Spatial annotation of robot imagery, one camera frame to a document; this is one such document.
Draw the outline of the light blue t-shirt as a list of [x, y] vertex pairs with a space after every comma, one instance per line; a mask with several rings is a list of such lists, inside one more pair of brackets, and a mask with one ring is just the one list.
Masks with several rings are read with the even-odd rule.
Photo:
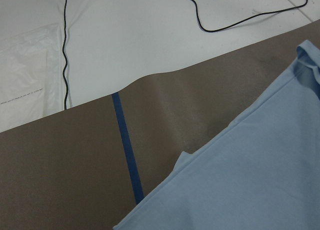
[[295, 60], [221, 133], [183, 152], [115, 229], [319, 229], [320, 51]]

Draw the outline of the brown paper table cover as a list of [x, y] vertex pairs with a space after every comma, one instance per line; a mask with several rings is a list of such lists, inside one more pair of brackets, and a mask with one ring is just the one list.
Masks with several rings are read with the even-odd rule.
[[115, 229], [311, 41], [311, 24], [0, 135], [1, 229]]

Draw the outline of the clear plastic bag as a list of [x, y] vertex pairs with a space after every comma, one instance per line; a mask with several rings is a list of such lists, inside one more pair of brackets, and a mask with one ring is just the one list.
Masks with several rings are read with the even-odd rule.
[[62, 31], [50, 24], [0, 42], [0, 130], [63, 110]]

